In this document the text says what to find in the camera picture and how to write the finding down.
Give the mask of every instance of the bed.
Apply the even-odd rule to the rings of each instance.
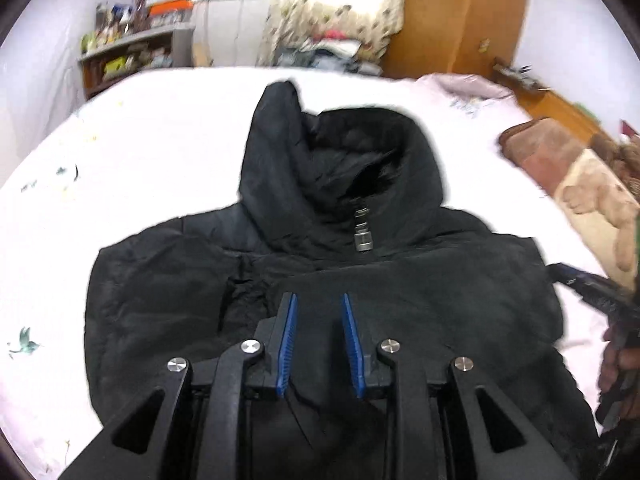
[[[314,112],[381,105],[412,116],[438,156],[447,206],[474,213],[496,232],[535,237],[547,263],[602,273],[554,202],[499,155],[498,134],[530,118],[513,97],[470,104],[434,76],[391,81],[207,68],[128,78],[73,114],[0,189],[0,333],[7,344],[0,428],[37,479],[57,478],[100,431],[83,348],[98,250],[166,219],[235,202],[255,105],[268,83],[286,78]],[[572,292],[557,291],[566,323],[558,346],[595,408],[606,319]],[[23,328],[30,328],[27,346]]]

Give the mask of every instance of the wooden cabinet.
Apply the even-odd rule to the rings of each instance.
[[[432,72],[492,76],[495,57],[511,63],[527,0],[405,0],[404,27],[382,59],[384,75]]]

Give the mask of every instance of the metal zipper slider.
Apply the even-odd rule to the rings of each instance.
[[[369,225],[367,224],[367,213],[369,213],[367,207],[356,210],[356,234],[354,238],[356,249],[359,252],[373,249],[373,238],[371,237],[371,231],[369,231]]]

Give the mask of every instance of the silver screw head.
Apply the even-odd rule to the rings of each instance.
[[[400,343],[395,339],[385,339],[380,343],[380,348],[388,354],[395,354],[400,351]]]
[[[468,372],[471,368],[474,367],[474,362],[469,357],[456,357],[456,360],[453,361],[453,365],[463,372]]]
[[[174,357],[166,364],[170,372],[181,372],[187,367],[187,359],[182,357]]]
[[[245,354],[255,354],[261,347],[260,341],[256,341],[255,339],[247,339],[240,345],[240,348]]]

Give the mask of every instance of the floral curtain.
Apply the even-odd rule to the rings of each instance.
[[[360,40],[360,56],[377,62],[389,37],[402,29],[404,0],[272,0],[258,64],[272,65],[279,46],[339,30]]]

